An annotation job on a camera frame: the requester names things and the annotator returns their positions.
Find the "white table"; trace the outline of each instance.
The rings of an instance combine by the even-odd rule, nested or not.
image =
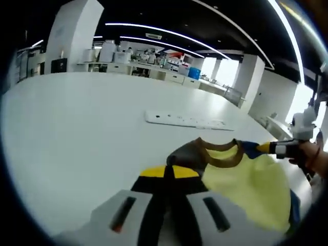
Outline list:
[[[266,119],[269,122],[269,127],[273,127],[281,133],[279,140],[293,139],[293,134],[290,132],[290,130],[284,123],[281,123],[276,119],[272,119],[269,116],[267,116]]]
[[[185,112],[235,123],[235,131],[149,124],[144,110]],[[73,230],[141,170],[166,163],[176,148],[201,136],[274,140],[223,97],[155,79],[109,73],[57,73],[29,78],[3,97],[2,136],[8,168],[23,203],[50,235]],[[301,199],[311,188],[298,167],[281,162]]]
[[[223,96],[227,90],[225,87],[211,83],[205,79],[200,78],[199,81],[200,81],[199,88],[203,91],[207,91],[207,92],[211,92],[211,93],[215,93],[217,95]],[[240,103],[238,105],[239,108],[241,107],[241,105],[243,104],[244,101],[246,101],[246,99],[242,97],[240,100]]]

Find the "folded clothing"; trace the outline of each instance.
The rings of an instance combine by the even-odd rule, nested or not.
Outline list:
[[[291,211],[288,180],[279,164],[256,150],[257,145],[235,139],[214,145],[198,138],[174,151],[167,165],[193,169],[209,190],[240,206],[248,219],[286,232]]]

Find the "drawer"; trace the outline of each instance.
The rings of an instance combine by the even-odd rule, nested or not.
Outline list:
[[[185,79],[183,80],[183,86],[191,87],[191,88],[199,88],[200,81],[196,80],[194,78],[188,78],[184,77]]]
[[[119,65],[119,64],[108,64],[107,65],[108,73],[123,73],[128,74],[128,66],[127,65]]]
[[[183,78],[184,77],[182,75],[179,75],[179,74],[167,73],[165,75],[165,80],[173,81],[173,82],[176,82],[176,83],[179,83],[179,84],[183,83]]]

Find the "yellow shirt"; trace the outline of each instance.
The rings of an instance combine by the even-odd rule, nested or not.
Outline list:
[[[227,151],[207,150],[215,159],[229,159],[237,146]],[[271,230],[288,230],[291,197],[288,180],[279,164],[267,155],[250,159],[243,155],[233,168],[218,168],[208,164],[202,181],[212,191],[219,192],[244,209],[248,219]]]

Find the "ceiling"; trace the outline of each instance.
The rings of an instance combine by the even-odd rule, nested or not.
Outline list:
[[[55,14],[62,4],[69,0],[48,0],[37,1],[33,6],[34,14],[24,13],[24,30],[28,31],[25,41],[25,32],[20,33],[21,48],[30,46],[33,43],[44,39],[46,45],[51,26],[55,19]],[[238,50],[248,54],[259,55],[265,62],[269,63],[259,52],[256,46],[236,27],[223,19],[217,13],[201,6],[192,0],[166,0],[157,4],[151,0],[138,0],[130,3],[123,1],[99,0],[105,10],[100,18],[96,35],[102,35],[104,39],[118,39],[120,35],[146,38],[145,33],[160,34],[161,42],[173,44],[191,51],[206,49],[190,40],[177,37],[172,34],[153,31],[136,27],[114,27],[105,26],[105,23],[133,23],[149,25],[171,30],[199,40],[215,49]],[[280,60],[285,59],[296,63],[296,56],[290,38],[274,9],[266,0],[203,0],[210,6],[216,6],[218,11],[239,25],[252,39],[257,40],[257,44],[275,64],[277,73],[299,81],[299,72],[293,68],[281,64]],[[326,15],[322,14],[323,9],[327,13],[326,0],[297,0],[309,14],[309,17],[319,28],[321,35],[328,43],[327,27],[322,21],[326,21]],[[303,65],[314,72],[321,66],[321,61],[317,55],[309,38],[305,34],[299,23],[284,10],[289,23],[295,33]]]

